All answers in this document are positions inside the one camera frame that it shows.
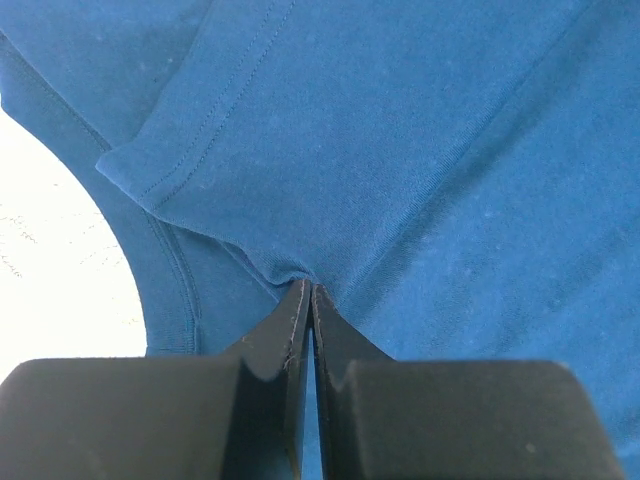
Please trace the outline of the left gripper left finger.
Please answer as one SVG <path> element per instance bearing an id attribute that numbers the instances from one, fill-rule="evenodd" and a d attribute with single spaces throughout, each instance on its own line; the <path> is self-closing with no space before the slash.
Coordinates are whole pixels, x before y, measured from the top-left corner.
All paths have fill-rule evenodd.
<path id="1" fill-rule="evenodd" d="M 37 359 L 1 385 L 5 479 L 297 479 L 310 285 L 215 356 Z"/>

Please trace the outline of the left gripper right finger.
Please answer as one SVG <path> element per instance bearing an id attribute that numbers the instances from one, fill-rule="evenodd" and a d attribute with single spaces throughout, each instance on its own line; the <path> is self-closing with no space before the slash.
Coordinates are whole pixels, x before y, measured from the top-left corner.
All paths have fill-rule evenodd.
<path id="1" fill-rule="evenodd" d="M 312 291 L 328 479 L 621 479 L 576 377 L 550 361 L 397 361 Z"/>

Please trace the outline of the dark blue t shirt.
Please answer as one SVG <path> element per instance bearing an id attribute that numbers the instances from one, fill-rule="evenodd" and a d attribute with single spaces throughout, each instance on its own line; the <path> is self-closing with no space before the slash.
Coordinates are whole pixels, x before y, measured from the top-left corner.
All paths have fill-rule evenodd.
<path id="1" fill-rule="evenodd" d="M 5 1 L 1 104 L 132 269 L 150 355 L 288 284 L 401 359 L 543 358 L 639 475 L 635 1 Z"/>

